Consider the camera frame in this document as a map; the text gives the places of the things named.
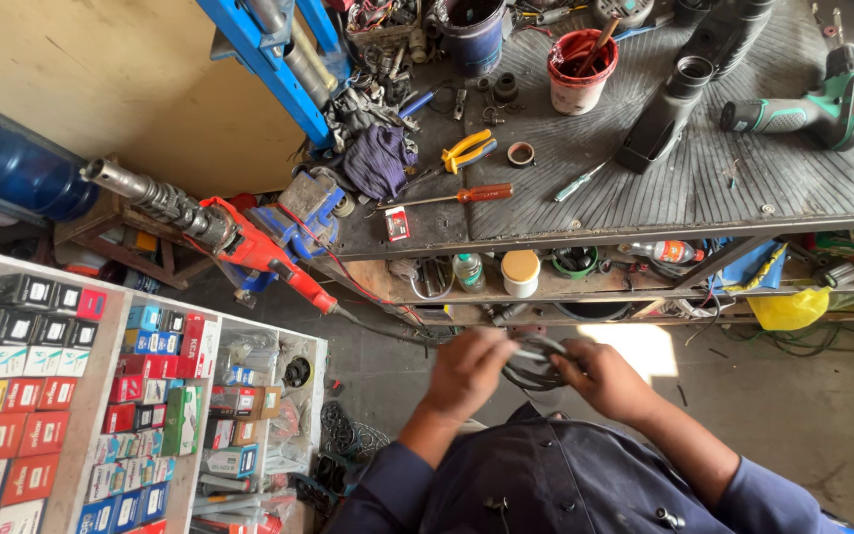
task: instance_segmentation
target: yellow plastic bag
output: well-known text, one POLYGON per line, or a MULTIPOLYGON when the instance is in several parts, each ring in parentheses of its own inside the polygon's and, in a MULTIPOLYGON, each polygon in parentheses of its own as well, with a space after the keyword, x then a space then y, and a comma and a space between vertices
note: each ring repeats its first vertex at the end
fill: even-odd
POLYGON ((796 295, 747 297, 747 301, 764 330, 799 330, 825 313, 830 291, 830 287, 803 289, 796 295))

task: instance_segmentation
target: rubber mat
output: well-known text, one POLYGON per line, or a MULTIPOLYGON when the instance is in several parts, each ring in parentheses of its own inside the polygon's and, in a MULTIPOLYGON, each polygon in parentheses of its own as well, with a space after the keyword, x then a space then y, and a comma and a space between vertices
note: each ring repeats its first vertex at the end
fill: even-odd
MULTIPOLYGON (((584 14, 552 31, 558 37, 590 27, 589 22, 590 15, 584 14)), ((665 163, 638 175, 609 162, 564 202, 552 201, 567 183, 614 155, 645 101, 672 71, 691 31, 670 26, 623 40, 618 67, 599 104, 578 117, 552 108, 546 71, 552 39, 540 31, 519 30, 504 42, 495 75, 516 75, 516 102, 526 107, 516 115, 499 110, 507 122, 493 132, 503 149, 488 162, 469 167, 466 181, 468 186, 511 181, 514 197, 467 204, 470 237, 854 216, 854 150, 825 150, 807 132, 741 135, 718 129, 728 100, 798 98, 821 82, 828 47, 808 5, 787 0, 777 3, 741 65, 705 87, 683 139, 665 163), (532 144, 535 166, 509 167, 505 148, 517 140, 532 144), (771 213, 764 211, 766 205, 772 206, 771 213)), ((470 132, 483 128, 483 109, 468 106, 470 132)))

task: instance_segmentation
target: person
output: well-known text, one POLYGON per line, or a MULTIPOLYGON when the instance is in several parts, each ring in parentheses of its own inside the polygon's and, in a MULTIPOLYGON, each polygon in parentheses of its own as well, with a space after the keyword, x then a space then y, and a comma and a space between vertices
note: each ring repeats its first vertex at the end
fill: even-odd
POLYGON ((426 395, 328 531, 852 531, 837 527, 809 492, 740 457, 660 397, 611 346, 563 345, 577 360, 552 356, 563 381, 667 461, 621 431, 544 418, 529 403, 504 425, 457 437, 518 348, 500 330, 469 330, 438 348, 426 395))

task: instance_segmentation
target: orange-handled screwdriver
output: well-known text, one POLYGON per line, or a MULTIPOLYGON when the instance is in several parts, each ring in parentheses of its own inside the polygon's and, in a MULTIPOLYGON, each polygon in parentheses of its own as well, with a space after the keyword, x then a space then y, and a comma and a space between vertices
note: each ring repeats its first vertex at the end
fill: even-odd
POLYGON ((469 189, 460 189, 457 195, 449 197, 436 197, 434 199, 411 200, 409 202, 400 202, 397 204, 383 204, 375 206, 376 210, 386 210, 397 208, 400 206, 412 206, 414 204, 426 204, 427 202, 440 202, 441 200, 459 200, 461 204, 481 200, 497 200, 508 199, 512 196, 512 183, 494 183, 493 185, 478 185, 469 189))

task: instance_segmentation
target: hammer drill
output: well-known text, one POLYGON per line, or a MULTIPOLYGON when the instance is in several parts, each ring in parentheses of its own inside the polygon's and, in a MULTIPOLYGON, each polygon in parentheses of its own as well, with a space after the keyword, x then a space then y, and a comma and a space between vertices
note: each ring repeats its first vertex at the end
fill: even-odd
POLYGON ((825 56, 823 87, 801 99, 757 99, 724 104, 720 129, 782 133, 809 129, 831 150, 854 148, 854 44, 842 41, 825 56))

